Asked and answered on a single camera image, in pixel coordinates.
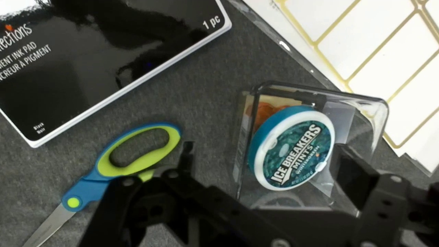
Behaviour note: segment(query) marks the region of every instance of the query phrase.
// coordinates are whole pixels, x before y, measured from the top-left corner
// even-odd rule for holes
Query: gray carpet
[[[93,114],[41,149],[32,150],[0,118],[0,246],[16,247],[58,206],[60,195],[85,175],[100,149],[122,131],[150,121],[172,121],[195,142],[195,177],[229,194],[231,135],[239,94],[263,81],[320,84],[287,57],[246,17],[225,3],[233,29],[178,65]],[[161,169],[176,165],[166,160]],[[380,144],[375,165],[395,171],[417,186],[428,179],[405,158]],[[96,206],[74,216],[47,247],[75,246]],[[162,228],[152,228],[147,246],[176,246]]]

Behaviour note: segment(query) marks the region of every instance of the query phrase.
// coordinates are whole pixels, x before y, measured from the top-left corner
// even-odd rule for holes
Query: blue scissor handle
[[[117,168],[111,164],[110,155],[114,150],[132,138],[152,129],[163,129],[169,135],[169,142],[166,146],[141,155],[125,168]],[[180,134],[180,129],[172,124],[150,124],[122,134],[103,149],[91,173],[84,176],[67,191],[67,194],[62,198],[63,206],[69,212],[75,213],[81,212],[88,203],[100,201],[110,184],[110,180],[121,176],[137,175],[139,172],[154,166],[161,160],[167,157],[178,144],[181,138]],[[152,177],[152,175],[154,171],[147,171],[139,176],[143,182],[147,182]]]

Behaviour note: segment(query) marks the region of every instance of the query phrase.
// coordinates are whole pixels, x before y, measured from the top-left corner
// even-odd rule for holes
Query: ice breakers logo
[[[14,29],[12,25],[4,25],[4,29],[4,35],[0,35],[0,51],[7,50],[8,47],[32,35],[32,29],[26,24],[16,29]]]
[[[310,144],[313,143],[313,140],[316,140],[320,132],[321,132],[321,128],[316,125],[309,127],[309,129],[305,132],[300,140],[289,151],[285,161],[279,166],[276,173],[272,176],[273,182],[277,182],[283,186],[289,180],[292,169],[295,171],[299,169],[303,161],[307,160],[310,151],[314,150],[314,147],[311,147]]]

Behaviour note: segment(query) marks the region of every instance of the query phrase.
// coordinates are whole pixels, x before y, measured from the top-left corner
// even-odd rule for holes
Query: round mint tin
[[[247,164],[261,186],[287,191],[321,172],[335,140],[331,120],[307,106],[288,107],[257,131]]]

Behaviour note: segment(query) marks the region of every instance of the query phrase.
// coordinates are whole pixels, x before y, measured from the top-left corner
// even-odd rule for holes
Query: green scissor handle
[[[137,158],[136,161],[133,161],[130,165],[125,168],[119,168],[111,164],[110,157],[115,149],[118,149],[121,144],[124,144],[125,142],[130,140],[137,135],[141,135],[148,131],[155,131],[155,129],[162,129],[169,136],[169,140],[163,147],[141,155],[140,158]],[[97,173],[103,177],[119,177],[119,176],[130,176],[130,175],[139,173],[139,177],[143,182],[147,182],[154,176],[154,171],[148,168],[154,166],[155,164],[162,161],[165,157],[167,157],[180,143],[180,139],[181,139],[181,135],[178,128],[170,124],[150,124],[150,125],[136,128],[119,136],[113,143],[110,143],[99,155],[95,168],[97,169]]]

